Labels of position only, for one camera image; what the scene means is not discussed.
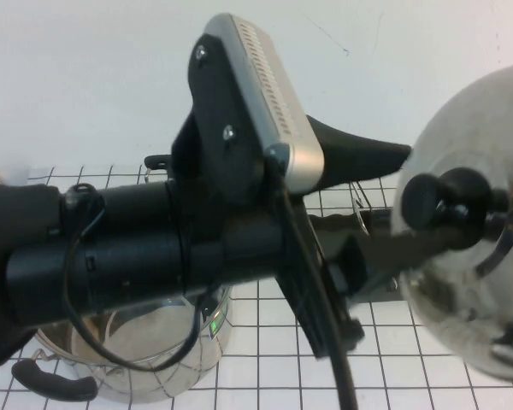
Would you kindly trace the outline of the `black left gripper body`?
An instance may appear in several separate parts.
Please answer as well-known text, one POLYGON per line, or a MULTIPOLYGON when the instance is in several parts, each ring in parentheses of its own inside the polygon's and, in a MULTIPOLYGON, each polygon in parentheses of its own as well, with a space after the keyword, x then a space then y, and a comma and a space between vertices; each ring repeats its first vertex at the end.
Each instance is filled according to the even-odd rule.
POLYGON ((363 339, 333 280, 332 254, 356 233, 355 215, 308 215, 294 208, 275 220, 257 214, 230 220, 218 240, 194 246, 186 278, 193 302, 206 290, 275 278, 316 358, 344 354, 363 339))

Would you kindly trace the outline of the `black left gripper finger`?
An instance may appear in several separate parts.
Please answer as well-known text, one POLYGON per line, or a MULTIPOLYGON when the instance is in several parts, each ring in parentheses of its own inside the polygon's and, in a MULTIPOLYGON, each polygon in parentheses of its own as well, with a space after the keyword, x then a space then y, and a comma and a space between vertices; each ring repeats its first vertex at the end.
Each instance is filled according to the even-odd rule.
POLYGON ((308 115, 324 154, 324 171, 313 191, 378 179, 396 173, 406 162, 406 144, 362 138, 342 132, 308 115))
POLYGON ((396 300, 399 277, 458 246, 457 229, 352 233, 332 254, 333 280, 349 300, 396 300))

